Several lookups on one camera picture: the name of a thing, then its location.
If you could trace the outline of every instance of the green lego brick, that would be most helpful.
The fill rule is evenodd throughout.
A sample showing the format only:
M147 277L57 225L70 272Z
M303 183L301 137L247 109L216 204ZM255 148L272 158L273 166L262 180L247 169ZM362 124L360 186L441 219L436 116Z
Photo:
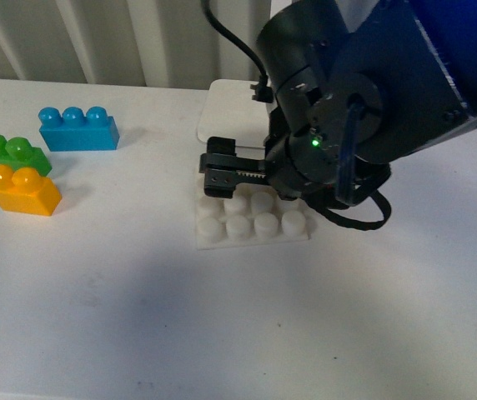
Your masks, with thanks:
M10 166L14 171L23 167L35 168L45 177L52 170L52 165L40 147L32 147L25 137L5 139L0 135L0 164Z

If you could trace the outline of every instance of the white table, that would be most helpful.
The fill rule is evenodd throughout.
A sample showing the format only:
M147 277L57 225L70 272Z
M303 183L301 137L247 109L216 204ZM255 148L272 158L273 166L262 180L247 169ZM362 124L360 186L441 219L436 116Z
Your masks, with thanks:
M0 209L0 398L477 399L477 132L394 163L378 232L197 251L205 97L0 80L0 133L63 194ZM116 152L47 150L38 111L72 105L115 117Z

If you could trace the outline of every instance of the yellow lego brick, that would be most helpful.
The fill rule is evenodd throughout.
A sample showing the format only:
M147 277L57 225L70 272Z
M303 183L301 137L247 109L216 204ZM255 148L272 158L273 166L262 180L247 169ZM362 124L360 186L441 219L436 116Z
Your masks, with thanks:
M13 171L0 164L0 207L5 211L50 216L61 201L61 193L49 177L24 167Z

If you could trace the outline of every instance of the blue lego brick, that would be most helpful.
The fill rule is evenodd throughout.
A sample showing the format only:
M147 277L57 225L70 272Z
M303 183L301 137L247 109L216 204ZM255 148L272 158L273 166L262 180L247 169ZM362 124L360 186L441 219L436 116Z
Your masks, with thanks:
M56 108L40 110L40 134L51 152L116 150L120 135L113 117L102 107L91 107L87 116L81 108L69 107L63 116Z

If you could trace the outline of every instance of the white lego baseplate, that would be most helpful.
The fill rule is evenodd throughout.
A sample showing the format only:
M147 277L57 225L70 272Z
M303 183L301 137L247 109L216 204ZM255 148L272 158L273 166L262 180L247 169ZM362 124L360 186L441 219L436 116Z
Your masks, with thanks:
M267 186L240 183L233 198L203 193L203 174L197 174L196 244L198 249L235 248L309 239L302 200L281 200Z

